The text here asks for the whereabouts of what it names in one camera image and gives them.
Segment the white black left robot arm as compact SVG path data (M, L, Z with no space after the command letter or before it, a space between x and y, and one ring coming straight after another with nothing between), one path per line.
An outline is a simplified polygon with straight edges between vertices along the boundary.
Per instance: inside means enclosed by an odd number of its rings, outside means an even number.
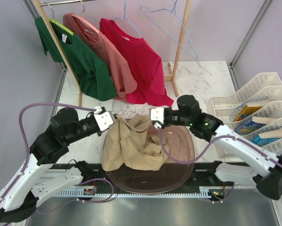
M26 146L26 159L0 190L0 223L21 222L29 218L47 199L58 192L79 184L89 185L94 171L85 161L78 161L64 174L37 185L39 178L59 158L68 153L69 145L93 134L101 136L115 122L113 113L99 106L90 109L86 118L79 119L76 107L64 105L50 120L50 125L31 146Z

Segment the light blue wire hanger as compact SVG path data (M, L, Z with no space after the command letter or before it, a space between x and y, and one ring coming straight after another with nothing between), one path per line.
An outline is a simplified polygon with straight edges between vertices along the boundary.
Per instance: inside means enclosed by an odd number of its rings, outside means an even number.
M188 16L191 9L191 1L185 0L183 10L180 3L174 0L172 5L160 8L151 8L142 4L140 12L163 34L165 34L177 47L193 60L199 58L198 51L193 45L188 32Z

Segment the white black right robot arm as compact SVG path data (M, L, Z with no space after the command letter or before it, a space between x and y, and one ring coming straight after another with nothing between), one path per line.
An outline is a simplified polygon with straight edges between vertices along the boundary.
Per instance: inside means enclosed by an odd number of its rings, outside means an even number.
M216 169L206 173L211 185L223 182L255 185L264 196L279 200L282 196L282 154L277 155L263 149L235 133L220 119L202 112L193 95L177 99L178 110L159 107L150 111L150 118L158 130L165 127L185 126L190 132L208 142L228 149L247 166L230 165L221 162Z

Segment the beige t shirt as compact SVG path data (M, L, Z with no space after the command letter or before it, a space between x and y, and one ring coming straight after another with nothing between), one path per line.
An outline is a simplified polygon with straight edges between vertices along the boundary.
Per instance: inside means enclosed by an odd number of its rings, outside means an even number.
M102 167L105 171L119 169L123 164L134 170L160 170L168 157L159 135L149 133L152 121L147 115L131 119L116 116L116 122L105 137Z

